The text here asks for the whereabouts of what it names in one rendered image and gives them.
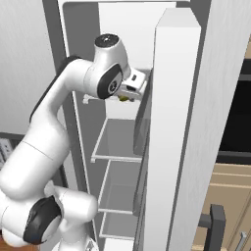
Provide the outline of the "grey open fridge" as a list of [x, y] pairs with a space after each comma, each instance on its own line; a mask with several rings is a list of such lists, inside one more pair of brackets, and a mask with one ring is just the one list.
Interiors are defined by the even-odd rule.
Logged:
[[[146, 136], [150, 142], [150, 162], [148, 166], [148, 177], [146, 179], [146, 225], [143, 233], [140, 233], [142, 240], [142, 251], [190, 251], [195, 237], [199, 217], [206, 196], [212, 168], [209, 173], [199, 171], [203, 159], [203, 151], [209, 141], [205, 134], [206, 121], [209, 112], [206, 110], [206, 98], [201, 92], [201, 61], [206, 28], [212, 0], [190, 0], [187, 4], [177, 4], [178, 8], [167, 9], [164, 17], [160, 19], [161, 24], [157, 25], [154, 45], [154, 67], [153, 74], [150, 72], [150, 83], [153, 76], [152, 107], [150, 106], [150, 132]], [[52, 47], [54, 65], [56, 71], [60, 69], [60, 61], [67, 56], [68, 45], [63, 38], [63, 20], [60, 14], [58, 0], [42, 0], [45, 11], [45, 19], [48, 27], [49, 38]], [[75, 4], [75, 11], [72, 11], [71, 18], [80, 21], [76, 31], [82, 35], [74, 38], [81, 38], [81, 56], [91, 59], [94, 49], [90, 49], [90, 35], [100, 33], [98, 24], [98, 3]], [[176, 14], [182, 10], [188, 11], [189, 17], [199, 25], [198, 34], [200, 39], [196, 42], [197, 58], [194, 65], [193, 82], [185, 94], [181, 84], [181, 74], [185, 74], [185, 56], [181, 52], [188, 53], [188, 38], [192, 36], [192, 27], [180, 31], [180, 45], [176, 45], [176, 54], [171, 59], [171, 52], [168, 45], [168, 34], [171, 35], [171, 25], [165, 25], [168, 11], [175, 11]], [[171, 70], [172, 79], [168, 76], [168, 63], [174, 63]], [[101, 164], [94, 165], [94, 171], [88, 175], [87, 159], [90, 161], [90, 150], [94, 149], [94, 139], [97, 139], [98, 129], [101, 129], [101, 122], [105, 120], [105, 101], [94, 101], [96, 108], [87, 108], [86, 111], [77, 104], [79, 92], [71, 94], [63, 105], [63, 111], [67, 129], [69, 130], [72, 144], [71, 153], [75, 167], [75, 179], [77, 188], [96, 192], [101, 184], [101, 173], [97, 168]]]

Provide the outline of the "glass fridge shelf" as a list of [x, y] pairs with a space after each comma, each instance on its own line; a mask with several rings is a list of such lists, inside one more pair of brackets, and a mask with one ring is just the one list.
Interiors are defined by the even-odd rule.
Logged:
[[139, 169], [134, 162], [108, 163], [98, 198], [100, 212], [132, 214]]
[[82, 98], [82, 103], [83, 104], [88, 104], [90, 100], [96, 100], [96, 97], [92, 97], [88, 94], [84, 94]]
[[105, 213], [99, 236], [133, 240], [136, 232], [137, 217], [129, 214]]
[[111, 160], [140, 163], [133, 153], [134, 120], [106, 119], [91, 155], [91, 162]]

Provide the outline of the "white and grey fridge door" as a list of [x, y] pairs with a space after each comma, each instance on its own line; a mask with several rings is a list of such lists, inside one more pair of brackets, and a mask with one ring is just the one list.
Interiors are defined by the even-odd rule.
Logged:
[[251, 34], [251, 0], [190, 0], [155, 29], [138, 251], [190, 251]]

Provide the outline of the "grey ribbed rack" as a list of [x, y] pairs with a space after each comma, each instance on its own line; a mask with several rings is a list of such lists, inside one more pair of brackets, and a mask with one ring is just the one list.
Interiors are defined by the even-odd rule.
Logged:
[[9, 139], [0, 138], [0, 170], [13, 152], [13, 146]]

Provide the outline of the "black built-in oven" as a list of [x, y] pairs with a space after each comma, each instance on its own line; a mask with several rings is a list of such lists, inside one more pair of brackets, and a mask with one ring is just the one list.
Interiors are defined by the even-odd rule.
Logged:
[[217, 163], [251, 165], [251, 59], [242, 64]]

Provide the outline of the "tan cupboard run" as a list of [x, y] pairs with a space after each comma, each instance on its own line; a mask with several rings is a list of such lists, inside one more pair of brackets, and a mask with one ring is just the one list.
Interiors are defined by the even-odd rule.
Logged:
[[[245, 59], [251, 59], [251, 43]], [[235, 251], [242, 231], [247, 237], [241, 251], [251, 251], [251, 165], [216, 161], [202, 210], [204, 214], [210, 212], [211, 204], [222, 205], [225, 210], [226, 228], [221, 251]]]

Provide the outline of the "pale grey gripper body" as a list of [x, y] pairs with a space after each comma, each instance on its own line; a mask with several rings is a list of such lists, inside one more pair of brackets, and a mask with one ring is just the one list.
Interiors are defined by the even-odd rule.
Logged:
[[129, 90], [122, 90], [119, 95], [126, 96], [128, 100], [141, 100], [143, 93]]

